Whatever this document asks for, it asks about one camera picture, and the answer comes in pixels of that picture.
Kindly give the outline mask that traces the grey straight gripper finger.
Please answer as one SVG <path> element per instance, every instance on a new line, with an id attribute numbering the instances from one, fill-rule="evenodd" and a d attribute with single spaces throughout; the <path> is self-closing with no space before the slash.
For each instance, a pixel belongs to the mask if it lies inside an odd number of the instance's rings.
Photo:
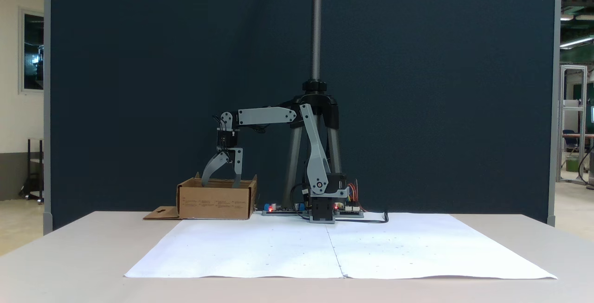
<path id="1" fill-rule="evenodd" d="M 232 187 L 238 188 L 238 187 L 240 187 L 241 176 L 242 176 L 243 149 L 242 148 L 232 148 L 232 153 L 233 153 L 233 167 L 234 167 L 234 171 L 235 171 L 235 180 L 233 182 Z"/>

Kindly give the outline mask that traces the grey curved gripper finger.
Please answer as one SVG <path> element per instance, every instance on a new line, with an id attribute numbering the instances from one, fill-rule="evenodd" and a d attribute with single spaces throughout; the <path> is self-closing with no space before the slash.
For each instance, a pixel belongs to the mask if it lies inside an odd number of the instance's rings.
<path id="1" fill-rule="evenodd" d="M 201 176 L 201 186 L 206 187 L 209 183 L 209 180 L 219 168 L 222 168 L 225 164 L 230 162 L 229 155 L 224 151 L 218 152 L 214 157 L 210 159 L 207 163 L 206 167 L 204 168 L 203 174 Z"/>

